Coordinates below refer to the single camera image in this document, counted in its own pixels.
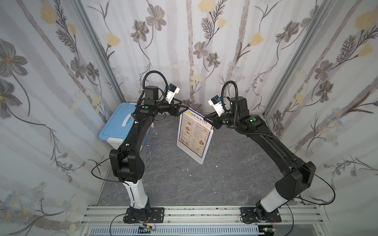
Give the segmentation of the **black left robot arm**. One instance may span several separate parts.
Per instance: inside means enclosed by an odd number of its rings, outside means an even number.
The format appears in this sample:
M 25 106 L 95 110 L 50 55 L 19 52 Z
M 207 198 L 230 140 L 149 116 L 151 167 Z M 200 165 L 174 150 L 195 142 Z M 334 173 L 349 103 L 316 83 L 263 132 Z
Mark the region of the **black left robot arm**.
M 119 148 L 109 154 L 113 175 L 125 186 L 131 201 L 123 218 L 127 224 L 145 223 L 152 218 L 150 201 L 142 182 L 146 165 L 139 153 L 158 114 L 178 117 L 188 110 L 188 106 L 174 97 L 178 92 L 179 88 L 169 84 L 161 72 L 147 72 L 135 111 L 131 113 L 131 129 Z

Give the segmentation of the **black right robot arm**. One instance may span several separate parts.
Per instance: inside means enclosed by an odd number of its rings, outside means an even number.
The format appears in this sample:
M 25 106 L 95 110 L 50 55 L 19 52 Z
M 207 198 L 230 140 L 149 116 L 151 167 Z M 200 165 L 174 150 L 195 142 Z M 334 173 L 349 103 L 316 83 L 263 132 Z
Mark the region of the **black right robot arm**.
M 227 81 L 221 94 L 210 99 L 214 112 L 204 119 L 215 129 L 227 126 L 257 143 L 273 160 L 283 178 L 277 181 L 264 198 L 256 203 L 253 222 L 264 222 L 278 213 L 278 208 L 307 190 L 314 179 L 316 167 L 290 151 L 258 115 L 251 115 L 246 98 L 239 96 L 234 81 Z

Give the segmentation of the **blue lidded storage box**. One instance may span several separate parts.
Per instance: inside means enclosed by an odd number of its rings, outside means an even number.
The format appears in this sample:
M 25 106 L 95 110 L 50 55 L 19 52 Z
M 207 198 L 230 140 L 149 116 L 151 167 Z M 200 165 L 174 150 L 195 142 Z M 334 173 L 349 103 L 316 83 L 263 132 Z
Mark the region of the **blue lidded storage box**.
M 112 149 L 118 150 L 127 138 L 134 124 L 132 113 L 136 109 L 135 105 L 135 103 L 121 103 L 99 133 L 99 139 L 106 141 Z

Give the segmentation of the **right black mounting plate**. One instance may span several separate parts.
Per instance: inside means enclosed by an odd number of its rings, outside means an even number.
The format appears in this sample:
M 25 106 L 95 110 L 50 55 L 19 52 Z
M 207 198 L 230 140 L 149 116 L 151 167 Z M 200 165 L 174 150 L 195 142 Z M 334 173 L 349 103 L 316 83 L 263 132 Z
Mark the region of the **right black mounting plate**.
M 241 207 L 241 221 L 246 224 L 252 223 L 280 223 L 282 221 L 278 209 L 267 212 L 263 207 Z

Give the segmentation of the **black mounting plate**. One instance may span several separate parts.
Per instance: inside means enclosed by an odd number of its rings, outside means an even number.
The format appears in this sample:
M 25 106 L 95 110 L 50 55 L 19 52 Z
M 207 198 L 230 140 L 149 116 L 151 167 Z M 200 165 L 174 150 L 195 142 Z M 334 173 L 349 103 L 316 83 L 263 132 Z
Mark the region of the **black mounting plate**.
M 160 224 L 164 222 L 165 208 L 164 207 L 152 207 L 150 209 L 151 217 L 149 223 Z
M 280 223 L 282 221 L 278 209 L 267 212 L 263 207 L 241 207 L 241 221 L 246 224 L 252 223 Z

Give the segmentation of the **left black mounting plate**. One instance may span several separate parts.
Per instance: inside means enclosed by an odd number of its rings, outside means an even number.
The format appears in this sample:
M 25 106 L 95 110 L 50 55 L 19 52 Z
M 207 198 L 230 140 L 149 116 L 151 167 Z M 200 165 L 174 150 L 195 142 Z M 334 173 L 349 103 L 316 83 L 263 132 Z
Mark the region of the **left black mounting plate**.
M 151 217 L 149 223 L 160 224 L 164 222 L 165 208 L 164 207 L 152 207 L 150 209 Z

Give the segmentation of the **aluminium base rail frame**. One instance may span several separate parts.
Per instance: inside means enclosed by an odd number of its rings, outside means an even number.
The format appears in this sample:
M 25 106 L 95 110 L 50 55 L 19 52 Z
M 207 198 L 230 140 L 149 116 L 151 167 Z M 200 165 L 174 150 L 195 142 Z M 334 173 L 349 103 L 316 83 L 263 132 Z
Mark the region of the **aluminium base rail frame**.
M 278 208 L 280 223 L 252 223 L 241 221 L 241 207 L 253 206 L 158 206 L 165 208 L 164 222 L 127 224 L 123 218 L 126 206 L 87 207 L 78 230 L 79 236 L 88 236 L 93 226 L 143 226 L 148 230 L 158 226 L 225 226 L 257 225 L 263 236 L 329 236 L 324 219 L 314 205 L 296 202 Z

